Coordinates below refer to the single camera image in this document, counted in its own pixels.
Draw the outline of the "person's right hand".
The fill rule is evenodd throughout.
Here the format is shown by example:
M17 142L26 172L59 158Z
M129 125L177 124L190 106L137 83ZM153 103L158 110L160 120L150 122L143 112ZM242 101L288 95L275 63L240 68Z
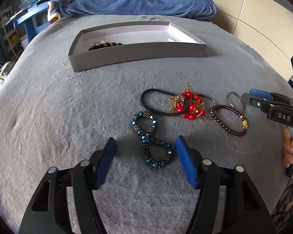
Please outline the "person's right hand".
M287 127L283 129L283 136L283 165L289 168L293 164L293 139L291 139L291 134Z

